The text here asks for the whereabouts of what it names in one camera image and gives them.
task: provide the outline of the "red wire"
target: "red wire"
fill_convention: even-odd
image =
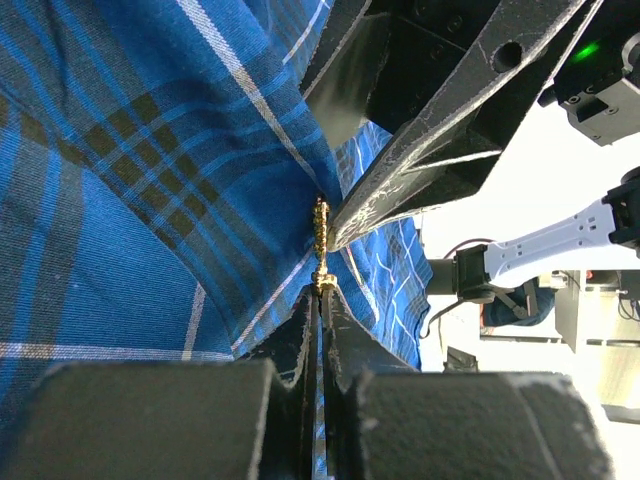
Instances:
[[[470,243],[491,243],[493,241],[494,240],[491,240],[490,238],[470,238],[469,240],[465,240],[464,242],[460,242],[458,245],[456,245],[451,250],[449,250],[449,253],[447,253],[444,256],[444,258],[449,258],[451,255],[456,253],[462,247],[464,247],[465,245],[469,245]]]

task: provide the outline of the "robotic arm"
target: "robotic arm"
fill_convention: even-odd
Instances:
[[[522,285],[557,269],[638,268],[640,260],[640,168],[584,210],[520,238],[460,250],[453,260],[433,262],[429,293],[456,294],[460,300],[493,301],[496,292]]]

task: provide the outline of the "cable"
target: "cable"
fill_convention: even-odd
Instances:
[[[579,282],[579,281],[577,281],[573,275],[571,275],[571,274],[570,274],[569,272],[567,272],[566,270],[558,270],[558,271],[559,271],[560,273],[562,273],[562,274],[566,275],[566,276],[567,276],[567,278],[568,278],[569,280],[571,280],[571,281],[576,285],[576,287],[578,287],[578,290],[582,291],[582,286],[580,285],[580,282]]]
[[[469,245],[470,243],[492,243],[493,241],[494,240],[491,240],[490,238],[470,238],[469,240],[465,240],[464,242],[460,242],[458,245],[453,247],[451,250],[449,250],[449,253],[447,253],[443,258],[449,258],[451,255],[456,253],[456,251],[458,251],[459,249],[461,249],[465,245]]]
[[[616,274],[618,276],[618,288],[622,288],[622,275],[620,274],[620,271],[616,271]],[[634,316],[632,313],[629,313],[629,311],[624,306],[624,300],[621,298],[618,299],[618,315],[623,320],[631,320],[633,322],[640,323],[640,308],[638,307],[638,301],[631,299],[629,300],[629,305],[638,316]]]
[[[461,300],[457,300],[456,302],[452,303],[451,305],[449,305],[446,308],[443,308],[438,313],[436,313],[433,317],[431,317],[431,319],[429,320],[429,323],[427,325],[427,333],[425,333],[424,336],[420,335],[420,339],[424,340],[425,338],[427,338],[429,336],[429,331],[431,330],[431,325],[433,324],[433,322],[435,322],[437,319],[439,319],[443,315],[446,315],[447,313],[449,313],[454,308],[459,307],[464,302],[466,302],[466,300],[462,300],[462,299]]]
[[[630,300],[631,308],[634,310],[637,308],[634,306],[635,300]],[[618,315],[624,320],[632,320],[634,322],[640,322],[640,318],[635,317],[633,314],[629,313],[629,311],[625,308],[624,302],[622,300],[618,301]]]

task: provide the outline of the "white wall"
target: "white wall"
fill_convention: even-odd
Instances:
[[[603,438],[616,463],[616,479],[637,479],[640,425],[609,422],[606,429]]]
[[[560,107],[536,105],[477,195],[417,219],[427,257],[468,238],[508,240],[566,218],[636,166],[640,134],[599,147],[569,125]]]

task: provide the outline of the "plaid shirt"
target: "plaid shirt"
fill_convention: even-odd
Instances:
[[[330,5],[0,4],[0,432],[52,362],[231,360],[287,318],[317,193],[336,207],[389,138],[332,152],[299,94]],[[413,225],[350,252],[351,309],[418,366]]]

